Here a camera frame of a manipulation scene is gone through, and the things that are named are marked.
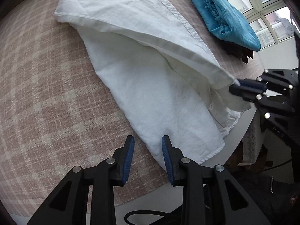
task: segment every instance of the folded white cloth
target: folded white cloth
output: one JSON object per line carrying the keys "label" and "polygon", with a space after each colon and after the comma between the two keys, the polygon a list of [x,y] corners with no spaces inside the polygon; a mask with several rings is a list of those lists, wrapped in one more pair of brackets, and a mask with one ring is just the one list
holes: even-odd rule
{"label": "folded white cloth", "polygon": [[224,147],[240,116],[232,110],[249,109],[228,91],[235,78],[167,0],[59,0],[54,16],[77,29],[95,72],[162,167],[163,135],[202,163]]}

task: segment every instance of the folded blue fabric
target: folded blue fabric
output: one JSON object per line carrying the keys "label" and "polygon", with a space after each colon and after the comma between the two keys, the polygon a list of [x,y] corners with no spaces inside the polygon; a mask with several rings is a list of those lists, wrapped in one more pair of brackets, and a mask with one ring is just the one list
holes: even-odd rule
{"label": "folded blue fabric", "polygon": [[260,41],[245,17],[228,0],[192,0],[209,32],[258,52]]}

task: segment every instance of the white wall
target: white wall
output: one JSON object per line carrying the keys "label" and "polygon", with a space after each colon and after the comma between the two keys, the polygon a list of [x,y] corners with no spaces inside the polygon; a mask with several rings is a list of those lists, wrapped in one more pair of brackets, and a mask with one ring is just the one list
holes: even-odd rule
{"label": "white wall", "polygon": [[294,69],[298,68],[296,42],[290,38],[282,43],[268,46],[258,52],[265,68]]}

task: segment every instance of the silver bolt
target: silver bolt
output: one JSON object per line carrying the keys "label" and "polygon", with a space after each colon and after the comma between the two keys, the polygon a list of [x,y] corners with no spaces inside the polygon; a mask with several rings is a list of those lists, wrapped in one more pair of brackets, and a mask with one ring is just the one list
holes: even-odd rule
{"label": "silver bolt", "polygon": [[265,114],[265,119],[269,119],[271,117],[271,114],[269,113],[269,112],[267,112],[266,114]]}
{"label": "silver bolt", "polygon": [[224,167],[223,167],[222,165],[217,165],[217,166],[216,166],[216,170],[217,170],[218,172],[223,172],[223,171],[224,171]]}
{"label": "silver bolt", "polygon": [[81,171],[81,167],[80,166],[75,166],[72,168],[72,171],[75,172],[75,173],[78,173]]}
{"label": "silver bolt", "polygon": [[183,163],[189,163],[190,159],[188,159],[187,157],[182,157],[181,158],[181,162],[183,162]]}
{"label": "silver bolt", "polygon": [[113,164],[113,163],[115,163],[115,159],[113,159],[113,158],[108,158],[107,160],[106,160],[106,162],[108,163],[108,164]]}
{"label": "silver bolt", "polygon": [[258,100],[262,99],[262,95],[258,94],[258,95],[256,96],[256,99],[258,99]]}

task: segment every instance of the black cable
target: black cable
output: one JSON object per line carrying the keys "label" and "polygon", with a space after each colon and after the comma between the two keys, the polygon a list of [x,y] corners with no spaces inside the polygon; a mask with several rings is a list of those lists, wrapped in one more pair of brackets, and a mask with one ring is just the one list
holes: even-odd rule
{"label": "black cable", "polygon": [[277,165],[277,166],[273,166],[273,167],[271,167],[271,168],[267,168],[267,169],[264,169],[264,170],[262,170],[262,171],[260,171],[260,172],[256,172],[256,173],[262,173],[262,172],[264,172],[264,171],[269,171],[269,170],[272,170],[272,169],[274,169],[274,168],[281,167],[281,166],[283,166],[283,165],[285,165],[285,164],[287,164],[287,163],[289,163],[289,162],[291,162],[291,161],[292,161],[292,159],[289,159],[288,161],[286,161],[286,162],[284,162],[284,163],[281,163],[281,164],[279,164],[279,165]]}
{"label": "black cable", "polygon": [[129,224],[129,225],[136,225],[134,223],[131,223],[130,221],[128,221],[128,217],[135,215],[135,214],[150,214],[150,215],[156,215],[156,216],[161,216],[161,217],[166,217],[169,219],[175,219],[175,220],[180,220],[181,217],[177,216],[177,215],[173,215],[167,212],[162,212],[162,211],[150,211],[150,210],[137,210],[137,211],[131,211],[129,213],[127,213],[124,216],[124,221]]}

